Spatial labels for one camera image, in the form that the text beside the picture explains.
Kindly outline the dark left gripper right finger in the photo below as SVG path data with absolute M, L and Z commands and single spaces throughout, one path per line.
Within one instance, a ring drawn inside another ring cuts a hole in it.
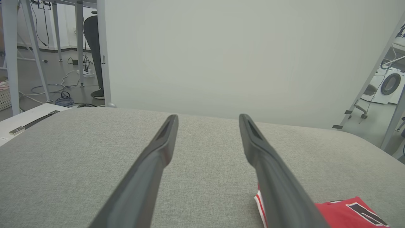
M 249 115 L 239 115 L 239 129 L 245 156 L 256 171 L 269 227 L 328 228 L 314 202 Z

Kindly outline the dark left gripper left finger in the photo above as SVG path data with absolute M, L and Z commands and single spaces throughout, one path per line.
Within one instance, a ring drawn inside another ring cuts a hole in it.
M 136 159 L 90 228 L 149 228 L 163 171 L 171 162 L 178 116 L 170 115 Z

